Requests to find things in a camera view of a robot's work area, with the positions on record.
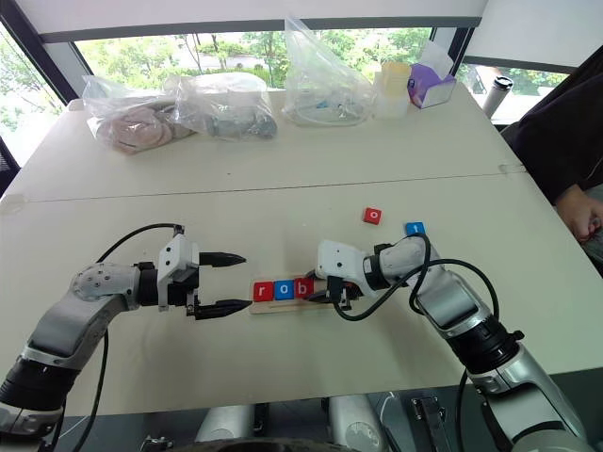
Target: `window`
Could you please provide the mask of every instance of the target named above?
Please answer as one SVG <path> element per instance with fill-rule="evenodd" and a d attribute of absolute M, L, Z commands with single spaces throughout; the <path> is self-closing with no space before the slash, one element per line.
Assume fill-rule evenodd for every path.
<path fill-rule="evenodd" d="M 0 136 L 21 166 L 55 123 L 63 103 L 0 24 Z"/>
<path fill-rule="evenodd" d="M 492 82 L 499 75 L 513 80 L 511 93 L 505 97 L 492 117 L 493 122 L 504 124 L 519 120 L 567 77 L 566 73 L 495 68 L 477 64 L 461 64 L 456 74 L 480 105 L 483 105 Z"/>
<path fill-rule="evenodd" d="M 372 80 L 382 62 L 414 63 L 430 28 L 319 30 L 346 64 Z M 289 65 L 282 31 L 87 40 L 76 43 L 96 75 L 132 88 L 160 88 L 168 75 L 243 71 L 283 88 Z"/>

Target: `purple box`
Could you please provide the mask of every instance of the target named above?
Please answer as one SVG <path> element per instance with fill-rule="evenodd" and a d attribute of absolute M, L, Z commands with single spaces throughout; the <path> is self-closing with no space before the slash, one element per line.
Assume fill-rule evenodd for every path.
<path fill-rule="evenodd" d="M 443 104 L 450 99 L 456 85 L 456 78 L 448 74 L 444 80 L 437 76 L 429 66 L 413 64 L 408 79 L 408 95 L 411 102 L 419 108 Z"/>

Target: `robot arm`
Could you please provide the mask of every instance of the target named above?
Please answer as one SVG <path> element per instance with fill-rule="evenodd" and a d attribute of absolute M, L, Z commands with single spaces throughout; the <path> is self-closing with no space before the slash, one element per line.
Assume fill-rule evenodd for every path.
<path fill-rule="evenodd" d="M 376 290 L 421 267 L 425 252 L 426 241 L 420 236 L 380 246 L 370 256 L 348 245 L 323 241 L 316 273 L 328 281 L 327 296 L 345 305 L 349 301 L 343 282 L 354 283 L 363 294 L 374 296 Z M 431 260 L 438 258 L 432 250 Z M 408 283 L 414 285 L 416 279 Z M 516 444 L 528 444 L 528 437 L 536 432 L 542 436 L 543 431 L 554 431 L 555 438 L 569 435 L 584 447 L 567 450 L 591 450 L 570 403 L 518 342 L 523 335 L 507 332 L 463 278 L 443 265 L 430 266 L 417 294 L 419 310 L 447 341 L 484 396 L 484 415 L 498 444 L 511 450 Z"/>
<path fill-rule="evenodd" d="M 75 378 L 119 313 L 140 306 L 186 306 L 196 319 L 233 314 L 245 300 L 202 306 L 197 297 L 200 265 L 245 262 L 228 253 L 199 252 L 176 234 L 152 263 L 97 263 L 72 279 L 69 291 L 41 318 L 16 364 L 0 386 L 0 433 L 39 438 L 52 430 Z"/>

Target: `white wall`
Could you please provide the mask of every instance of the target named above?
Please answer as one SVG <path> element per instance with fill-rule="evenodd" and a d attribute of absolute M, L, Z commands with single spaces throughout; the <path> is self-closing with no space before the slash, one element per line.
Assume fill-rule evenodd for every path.
<path fill-rule="evenodd" d="M 38 33 L 115 26 L 332 17 L 480 17 L 487 0 L 17 0 Z"/>
<path fill-rule="evenodd" d="M 603 45 L 603 0 L 489 0 L 466 54 L 577 67 Z"/>

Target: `black cable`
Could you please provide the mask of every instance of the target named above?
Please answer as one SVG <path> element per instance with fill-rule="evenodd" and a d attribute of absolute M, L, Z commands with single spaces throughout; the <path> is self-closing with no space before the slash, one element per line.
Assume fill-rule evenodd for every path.
<path fill-rule="evenodd" d="M 103 253 L 103 255 L 101 257 L 99 257 L 99 259 L 98 259 L 98 261 L 96 261 L 96 263 L 98 264 L 98 263 L 103 262 L 107 258 L 107 256 L 109 254 L 111 254 L 111 252 L 116 250 L 120 245 L 123 244 L 123 242 L 125 242 L 126 240 L 129 240 L 133 236 L 143 233 L 145 231 L 149 231 L 151 229 L 160 229 L 160 228 L 174 229 L 174 232 L 184 231 L 184 228 L 181 225 L 176 224 L 176 223 L 155 223 L 155 224 L 149 224 L 147 226 L 143 226 L 141 228 L 136 229 L 135 231 L 132 231 L 130 234 L 126 234 L 122 238 L 120 238 L 117 242 L 115 242 L 115 244 L 111 248 L 109 248 L 107 251 L 105 251 Z M 86 424 L 86 428 L 84 428 L 84 431 L 82 432 L 82 436 L 80 436 L 79 441 L 73 448 L 73 452 L 79 452 L 81 450 L 81 448 L 84 446 L 84 443 L 88 439 L 88 436 L 90 435 L 90 431 L 92 430 L 92 427 L 94 426 L 94 421 L 96 420 L 96 413 L 98 412 L 98 405 L 101 401 L 101 393 L 103 392 L 103 383 L 105 382 L 106 359 L 107 359 L 108 353 L 109 353 L 109 331 L 108 330 L 105 331 L 104 338 L 105 338 L 105 341 L 103 342 L 103 360 L 101 361 L 101 371 L 99 373 L 98 383 L 96 386 L 96 395 L 94 396 L 94 403 L 92 404 L 92 411 L 90 412 L 90 419 L 88 420 L 88 423 Z"/>
<path fill-rule="evenodd" d="M 105 253 L 101 257 L 99 257 L 98 261 L 96 261 L 96 262 L 97 263 L 103 262 L 110 253 L 112 253 L 123 242 L 132 238 L 134 235 L 138 235 L 145 231 L 149 231 L 150 229 L 159 229 L 159 228 L 172 228 L 174 230 L 179 228 L 179 229 L 184 230 L 184 228 L 181 225 L 176 224 L 176 223 L 155 223 L 155 224 L 149 224 L 147 226 L 143 226 L 141 228 L 136 229 L 135 231 L 132 231 L 130 234 L 124 235 L 122 238 L 120 238 L 117 242 L 115 242 L 115 244 L 111 248 L 109 248 L 107 251 L 105 251 Z"/>
<path fill-rule="evenodd" d="M 421 288 L 421 285 L 423 284 L 423 281 L 425 281 L 425 277 L 427 276 L 427 272 L 429 271 L 430 260 L 432 259 L 432 242 L 430 242 L 430 239 L 427 237 L 427 235 L 423 233 L 411 234 L 409 235 L 409 237 L 421 237 L 425 242 L 425 257 L 423 258 L 423 265 L 421 266 L 415 287 L 413 287 L 411 295 L 408 298 L 408 305 L 411 307 L 411 309 L 415 313 L 423 315 L 421 310 L 418 309 L 418 307 L 416 306 L 416 296 L 418 295 L 418 289 Z"/>
<path fill-rule="evenodd" d="M 467 371 L 463 371 L 459 389 L 456 392 L 456 401 L 454 403 L 454 431 L 456 432 L 456 446 L 458 452 L 464 452 L 463 428 L 461 426 L 461 411 L 463 407 L 464 388 L 467 385 Z"/>
<path fill-rule="evenodd" d="M 412 278 L 413 276 L 415 276 L 416 273 L 419 273 L 419 272 L 422 273 L 426 269 L 429 269 L 431 266 L 441 266 L 444 264 L 463 266 L 463 267 L 468 268 L 469 270 L 473 271 L 475 274 L 477 274 L 480 277 L 480 279 L 483 281 L 485 286 L 487 287 L 488 292 L 490 293 L 490 298 L 492 299 L 493 315 L 495 318 L 498 318 L 498 312 L 499 312 L 498 297 L 497 297 L 497 292 L 495 291 L 494 286 L 492 285 L 490 280 L 488 280 L 488 277 L 479 268 L 469 264 L 468 262 L 462 261 L 460 259 L 434 259 L 434 260 L 430 261 L 428 264 L 423 264 L 422 266 L 418 266 L 417 268 L 409 271 L 402 278 L 398 279 L 389 289 L 387 289 L 387 291 L 377 301 L 375 301 L 366 311 L 362 312 L 359 315 L 346 314 L 341 309 L 341 307 L 339 306 L 338 303 L 333 303 L 335 311 L 339 314 L 339 316 L 345 318 L 346 320 L 349 320 L 350 322 L 364 320 L 369 315 L 371 315 L 375 311 L 377 311 L 377 309 L 379 307 L 381 307 L 381 305 L 384 304 L 394 294 L 394 292 L 396 292 L 396 290 L 398 290 L 406 282 L 408 282 L 408 280 L 410 278 Z"/>
<path fill-rule="evenodd" d="M 366 311 L 364 311 L 363 313 L 361 313 L 359 315 L 346 314 L 341 309 L 341 306 L 339 306 L 339 303 L 337 303 L 337 302 L 334 302 L 333 306 L 335 307 L 335 311 L 339 314 L 339 316 L 345 318 L 346 320 L 349 320 L 350 322 L 357 322 L 359 320 L 364 320 L 369 315 L 371 315 L 375 311 L 377 311 L 377 309 L 379 309 L 379 307 L 382 304 L 384 304 L 387 301 L 387 299 L 389 299 L 394 294 L 394 292 L 396 292 L 399 288 L 401 288 L 402 285 L 405 284 L 407 280 L 408 280 L 408 278 L 406 278 L 406 277 L 404 277 L 400 280 L 397 280 L 389 289 L 387 289 L 387 292 L 385 292 L 377 301 L 375 301 L 375 303 L 373 303 Z"/>
<path fill-rule="evenodd" d="M 53 434 L 53 440 L 50 443 L 49 448 L 47 449 L 49 452 L 53 452 L 55 447 L 57 447 L 58 437 L 60 436 L 60 431 L 63 429 L 63 421 L 65 420 L 65 410 L 67 409 L 67 400 L 63 400 L 63 412 L 60 414 L 58 418 L 57 424 L 55 425 L 55 433 Z"/>
<path fill-rule="evenodd" d="M 86 424 L 86 428 L 82 432 L 82 436 L 79 437 L 79 441 L 73 448 L 73 452 L 79 452 L 81 448 L 84 446 L 84 443 L 88 439 L 88 435 L 90 435 L 90 431 L 92 430 L 92 426 L 94 425 L 94 421 L 96 420 L 96 412 L 98 412 L 98 404 L 101 401 L 101 393 L 103 392 L 103 383 L 105 381 L 105 371 L 106 371 L 106 358 L 109 354 L 109 332 L 105 331 L 105 341 L 103 345 L 103 360 L 101 361 L 101 372 L 98 377 L 98 383 L 96 385 L 96 395 L 94 396 L 94 404 L 92 405 L 92 411 L 90 412 L 90 419 Z"/>

